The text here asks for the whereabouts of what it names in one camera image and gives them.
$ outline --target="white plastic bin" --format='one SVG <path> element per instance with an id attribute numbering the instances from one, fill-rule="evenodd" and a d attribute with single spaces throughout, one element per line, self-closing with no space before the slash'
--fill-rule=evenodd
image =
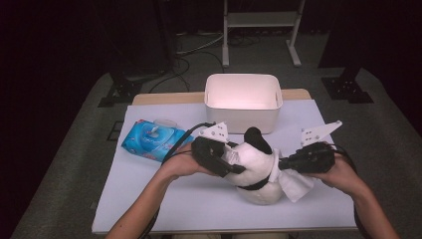
<path id="1" fill-rule="evenodd" d="M 224 121 L 229 133 L 244 133 L 251 126 L 270 133 L 283 99 L 274 76 L 215 74 L 207 79 L 204 102 L 208 121 Z"/>

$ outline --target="forearm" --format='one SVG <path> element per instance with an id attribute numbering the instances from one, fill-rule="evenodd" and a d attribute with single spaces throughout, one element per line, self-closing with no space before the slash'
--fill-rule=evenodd
<path id="1" fill-rule="evenodd" d="M 158 171 L 106 238 L 138 238 L 158 210 L 172 180 L 174 177 Z"/>
<path id="2" fill-rule="evenodd" d="M 357 193 L 353 193 L 351 198 L 354 201 L 362 225 L 372 238 L 399 238 L 375 195 L 368 187 L 364 187 Z"/>

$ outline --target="panda plush toy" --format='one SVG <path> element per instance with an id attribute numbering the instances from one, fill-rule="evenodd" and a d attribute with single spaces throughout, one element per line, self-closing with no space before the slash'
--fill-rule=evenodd
<path id="1" fill-rule="evenodd" d="M 313 187 L 314 180 L 292 169 L 279 170 L 280 151 L 271 148 L 256 127 L 244 134 L 244 142 L 230 147 L 225 144 L 223 160 L 246 169 L 228 173 L 224 178 L 237 187 L 240 195 L 249 202 L 268 205 L 287 196 L 296 202 Z"/>

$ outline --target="dark background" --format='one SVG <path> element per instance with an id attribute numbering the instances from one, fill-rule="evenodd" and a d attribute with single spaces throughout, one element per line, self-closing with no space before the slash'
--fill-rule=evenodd
<path id="1" fill-rule="evenodd" d="M 150 6 L 155 1 L 142 2 Z M 290 10 L 297 7 L 297 2 L 268 0 L 258 4 L 253 0 L 231 0 L 230 8 Z M 168 70 L 171 64 L 171 59 L 166 59 L 171 49 L 163 51 L 159 47 L 152 49 L 162 52 L 158 59 L 162 65 L 157 69 L 131 58 L 133 46 L 128 38 L 136 33 L 130 31 L 133 26 L 125 25 L 126 31 L 122 32 L 119 26 L 110 25 L 114 20 L 127 21 L 121 15 L 110 15 L 115 4 L 132 3 L 0 3 L 0 238 L 8 238 L 13 232 L 97 79 L 115 65 L 131 65 L 138 73 L 150 74 Z M 221 0 L 174 0 L 170 4 L 174 32 L 222 30 Z M 137 19 L 135 12 L 128 16 Z M 139 23 L 143 28 L 155 28 L 155 20 L 143 18 L 142 14 L 138 17 L 144 19 Z M 357 59 L 380 79 L 421 133 L 421 26 L 421 10 L 416 1 L 309 0 L 300 32 L 331 30 L 319 66 L 344 67 L 350 59 Z M 146 41 L 136 51 L 146 51 L 142 50 L 150 46 Z"/>

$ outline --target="black ear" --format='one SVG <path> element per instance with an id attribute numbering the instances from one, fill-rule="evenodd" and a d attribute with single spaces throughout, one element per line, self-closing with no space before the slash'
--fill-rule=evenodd
<path id="1" fill-rule="evenodd" d="M 245 132 L 244 140 L 246 143 L 250 144 L 265 154 L 273 153 L 270 145 L 264 140 L 263 136 L 261 135 L 261 131 L 257 127 L 248 128 L 248 130 Z"/>

